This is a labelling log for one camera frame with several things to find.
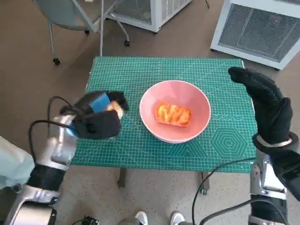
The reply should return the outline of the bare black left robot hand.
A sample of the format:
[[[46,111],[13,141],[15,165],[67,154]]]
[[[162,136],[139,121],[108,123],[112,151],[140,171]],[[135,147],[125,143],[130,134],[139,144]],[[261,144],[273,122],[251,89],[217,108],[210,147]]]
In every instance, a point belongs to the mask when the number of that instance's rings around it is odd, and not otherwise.
[[[116,102],[123,111],[129,109],[123,91],[97,90],[85,94],[79,99],[74,107],[84,113],[100,113],[112,109],[113,102]]]

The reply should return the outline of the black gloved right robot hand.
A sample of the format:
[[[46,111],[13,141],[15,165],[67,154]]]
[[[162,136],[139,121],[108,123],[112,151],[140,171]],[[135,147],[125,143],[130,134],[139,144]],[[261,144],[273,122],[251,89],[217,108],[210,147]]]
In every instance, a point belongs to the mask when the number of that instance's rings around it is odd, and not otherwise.
[[[258,135],[271,145],[288,141],[293,116],[290,98],[282,95],[272,79],[254,70],[231,67],[228,73],[252,98]]]

